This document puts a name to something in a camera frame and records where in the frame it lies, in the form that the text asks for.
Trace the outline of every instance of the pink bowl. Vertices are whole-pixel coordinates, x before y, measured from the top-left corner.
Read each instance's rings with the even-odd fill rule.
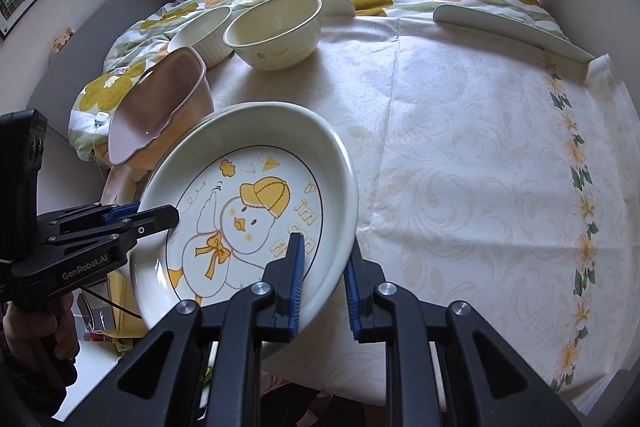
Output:
[[[169,53],[146,70],[111,118],[110,163],[153,170],[180,136],[213,112],[206,71],[190,47]]]

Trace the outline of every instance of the ceramic plate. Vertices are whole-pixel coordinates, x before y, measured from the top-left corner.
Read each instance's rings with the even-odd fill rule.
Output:
[[[206,306],[260,280],[305,237],[300,330],[322,309],[347,263],[358,218],[344,145],[315,113],[248,103],[199,126],[152,176],[140,210],[173,204],[180,223],[131,251],[138,307],[151,328],[181,299]]]

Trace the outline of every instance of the cream bowl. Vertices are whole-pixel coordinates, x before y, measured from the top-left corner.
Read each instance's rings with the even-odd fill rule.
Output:
[[[252,68],[284,70],[318,47],[321,8],[320,0],[268,0],[234,20],[222,38]]]
[[[202,58],[207,68],[222,62],[231,53],[225,46],[222,35],[231,24],[231,8],[221,6],[204,12],[182,28],[169,42],[167,51],[192,47]]]

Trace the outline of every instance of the white ceramic bowl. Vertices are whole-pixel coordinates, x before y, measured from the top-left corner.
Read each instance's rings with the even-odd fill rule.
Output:
[[[231,23],[224,43],[257,70],[284,70],[311,55],[320,39],[320,0],[268,0]]]
[[[176,33],[167,51],[171,53],[178,48],[191,46],[202,57],[207,68],[212,68],[231,53],[231,48],[222,41],[222,35],[230,24],[229,6],[204,12]]]
[[[349,258],[358,187],[349,155],[324,119],[290,103],[254,102],[210,117],[167,156],[140,210],[163,204],[178,208],[178,227],[141,238],[130,252],[134,294],[149,328],[181,299],[204,297],[206,306],[259,280],[289,233],[302,232],[302,331]],[[256,250],[252,241],[261,233]]]

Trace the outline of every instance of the human hand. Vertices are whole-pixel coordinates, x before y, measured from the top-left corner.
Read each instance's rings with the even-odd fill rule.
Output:
[[[4,337],[11,354],[32,371],[42,370],[31,349],[30,341],[55,335],[56,346],[53,352],[60,360],[74,359],[80,351],[76,321],[71,313],[74,302],[73,293],[60,298],[63,314],[60,318],[52,313],[26,312],[13,303],[9,303],[6,315],[2,319]]]

